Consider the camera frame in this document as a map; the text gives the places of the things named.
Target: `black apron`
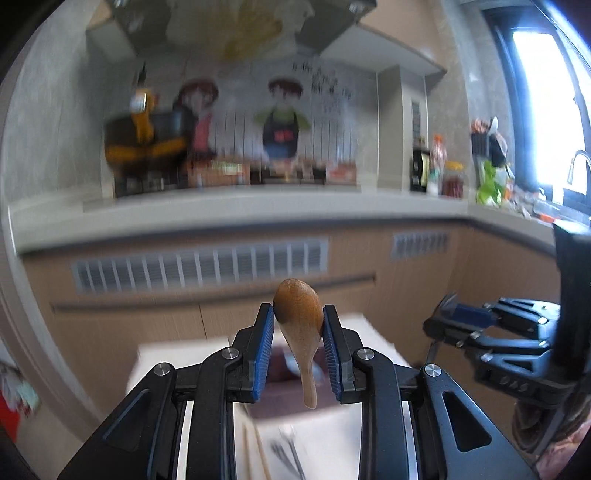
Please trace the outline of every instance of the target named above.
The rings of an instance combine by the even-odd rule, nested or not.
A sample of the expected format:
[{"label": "black apron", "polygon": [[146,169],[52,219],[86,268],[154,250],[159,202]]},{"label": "black apron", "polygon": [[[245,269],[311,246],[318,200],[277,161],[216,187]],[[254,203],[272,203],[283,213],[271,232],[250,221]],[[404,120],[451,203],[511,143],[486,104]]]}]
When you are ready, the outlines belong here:
[{"label": "black apron", "polygon": [[275,109],[273,109],[265,120],[262,130],[262,144],[269,158],[295,157],[299,133],[300,126],[295,112],[293,120],[284,124],[275,120]]}]

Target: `chrome faucet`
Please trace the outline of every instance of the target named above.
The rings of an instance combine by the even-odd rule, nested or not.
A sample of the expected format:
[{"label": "chrome faucet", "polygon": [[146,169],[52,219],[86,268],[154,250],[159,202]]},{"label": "chrome faucet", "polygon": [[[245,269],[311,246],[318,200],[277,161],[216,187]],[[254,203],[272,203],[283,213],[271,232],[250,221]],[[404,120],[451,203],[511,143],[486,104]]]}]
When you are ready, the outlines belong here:
[{"label": "chrome faucet", "polygon": [[591,157],[589,156],[589,154],[585,151],[585,150],[578,150],[577,153],[574,154],[573,159],[570,162],[570,168],[569,168],[569,176],[566,179],[566,183],[568,183],[569,185],[573,184],[573,180],[574,180],[574,162],[577,160],[577,157],[579,155],[582,155],[585,157],[585,159],[587,160],[587,164],[589,165],[589,168],[591,168]]}]

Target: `cartoon girl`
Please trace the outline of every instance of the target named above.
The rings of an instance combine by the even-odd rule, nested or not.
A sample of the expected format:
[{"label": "cartoon girl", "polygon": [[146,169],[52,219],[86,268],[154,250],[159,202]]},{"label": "cartoon girl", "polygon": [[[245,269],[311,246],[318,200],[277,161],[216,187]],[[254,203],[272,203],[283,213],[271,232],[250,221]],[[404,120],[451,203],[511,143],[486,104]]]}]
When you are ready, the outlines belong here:
[{"label": "cartoon girl", "polygon": [[288,160],[297,154],[300,129],[309,130],[310,123],[297,112],[292,102],[304,92],[295,79],[276,78],[269,82],[275,106],[255,115],[255,122],[263,126],[262,143],[270,160]]},{"label": "cartoon girl", "polygon": [[216,84],[208,79],[194,79],[185,83],[178,91],[173,108],[185,108],[195,118],[193,140],[190,152],[195,160],[212,160],[216,152],[209,147],[209,127],[212,123],[212,105],[219,91]]}]

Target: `glass jar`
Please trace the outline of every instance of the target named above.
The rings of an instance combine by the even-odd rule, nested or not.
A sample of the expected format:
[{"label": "glass jar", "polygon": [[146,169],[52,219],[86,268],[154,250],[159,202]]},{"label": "glass jar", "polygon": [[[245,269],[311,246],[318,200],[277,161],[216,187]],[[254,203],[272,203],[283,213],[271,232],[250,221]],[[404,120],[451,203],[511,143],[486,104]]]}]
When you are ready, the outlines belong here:
[{"label": "glass jar", "polygon": [[445,162],[441,194],[456,199],[464,198],[464,165],[457,161]]}]

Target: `window frame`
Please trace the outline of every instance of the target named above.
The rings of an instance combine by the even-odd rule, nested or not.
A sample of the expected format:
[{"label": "window frame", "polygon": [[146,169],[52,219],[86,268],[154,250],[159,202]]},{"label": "window frame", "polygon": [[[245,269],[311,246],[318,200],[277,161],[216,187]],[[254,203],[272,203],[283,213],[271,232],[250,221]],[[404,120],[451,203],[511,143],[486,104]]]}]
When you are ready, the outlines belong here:
[{"label": "window frame", "polygon": [[[513,32],[527,30],[553,36],[573,84],[574,100],[579,107],[583,127],[585,150],[591,152],[589,108],[581,91],[574,65],[557,28],[535,7],[503,7],[486,10],[483,13],[495,40],[509,91],[515,137],[515,182],[519,187],[529,192],[536,192],[542,188],[548,199],[551,200],[553,197],[552,185],[540,184],[535,174],[533,154],[535,139],[532,129],[527,128],[532,124],[531,95],[525,71],[513,40]],[[587,195],[565,189],[563,205],[591,214],[591,168],[589,165],[586,165],[586,171]]]}]

